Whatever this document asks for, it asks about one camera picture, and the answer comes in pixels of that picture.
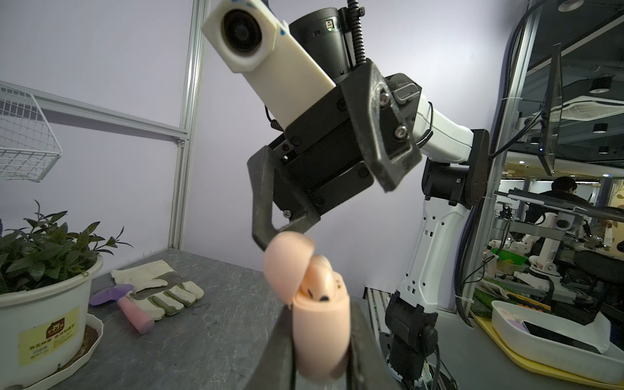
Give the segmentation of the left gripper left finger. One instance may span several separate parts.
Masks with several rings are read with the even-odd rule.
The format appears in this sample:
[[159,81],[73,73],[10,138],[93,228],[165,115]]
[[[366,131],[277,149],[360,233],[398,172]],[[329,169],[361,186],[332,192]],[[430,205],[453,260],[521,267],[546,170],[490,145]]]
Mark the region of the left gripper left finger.
[[284,305],[245,389],[296,388],[292,316],[292,311]]

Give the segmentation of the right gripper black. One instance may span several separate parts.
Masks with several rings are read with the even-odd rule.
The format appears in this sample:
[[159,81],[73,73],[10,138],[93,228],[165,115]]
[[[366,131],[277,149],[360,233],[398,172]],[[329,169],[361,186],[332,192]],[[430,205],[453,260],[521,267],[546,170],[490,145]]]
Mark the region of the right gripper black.
[[[422,87],[385,77],[367,60],[247,162],[252,237],[261,250],[281,232],[305,233],[378,183],[395,190],[422,160],[414,136]],[[273,207],[290,213],[275,227]]]

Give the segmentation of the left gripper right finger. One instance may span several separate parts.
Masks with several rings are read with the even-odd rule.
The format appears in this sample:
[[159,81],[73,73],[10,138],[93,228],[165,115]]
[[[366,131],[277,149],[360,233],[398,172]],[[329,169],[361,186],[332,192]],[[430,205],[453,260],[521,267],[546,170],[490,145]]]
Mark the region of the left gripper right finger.
[[351,301],[350,321],[347,388],[352,390],[401,389],[399,383],[388,371],[362,299]]

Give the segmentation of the pink earbud charging case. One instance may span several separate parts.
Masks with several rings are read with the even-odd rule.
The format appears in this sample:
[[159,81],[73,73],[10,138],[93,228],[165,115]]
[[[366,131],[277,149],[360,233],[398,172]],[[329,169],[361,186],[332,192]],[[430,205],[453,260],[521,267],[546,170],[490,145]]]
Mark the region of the pink earbud charging case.
[[315,383],[339,378],[347,366],[350,344],[350,297],[341,274],[330,302],[316,302],[300,291],[315,253],[315,242],[298,232],[281,232],[264,252],[263,274],[271,289],[292,311],[292,337],[299,373]]

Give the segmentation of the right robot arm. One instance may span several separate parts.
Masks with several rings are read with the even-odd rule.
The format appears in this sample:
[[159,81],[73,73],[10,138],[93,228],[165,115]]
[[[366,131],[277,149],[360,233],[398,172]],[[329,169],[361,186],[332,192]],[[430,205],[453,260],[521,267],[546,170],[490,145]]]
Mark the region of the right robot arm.
[[[385,314],[387,365],[396,380],[416,385],[425,360],[438,355],[436,306],[441,273],[454,236],[467,237],[465,219],[485,190],[489,134],[456,125],[435,110],[418,85],[398,73],[379,76],[365,56],[362,10],[356,1],[323,8],[288,24],[285,33],[333,79],[330,96],[319,98],[288,126],[284,141],[301,159],[337,125],[354,131],[359,165],[385,188],[395,188],[396,159],[381,149],[388,135],[382,118],[396,105],[402,140],[427,156],[422,237],[405,278]],[[337,108],[331,110],[330,98]],[[345,288],[329,261],[305,235],[320,216],[352,197],[343,175],[328,166],[299,176],[294,160],[272,146],[248,163],[253,191],[252,235],[265,253],[265,276],[292,311],[297,370],[323,382],[343,372],[362,373],[347,311]]]

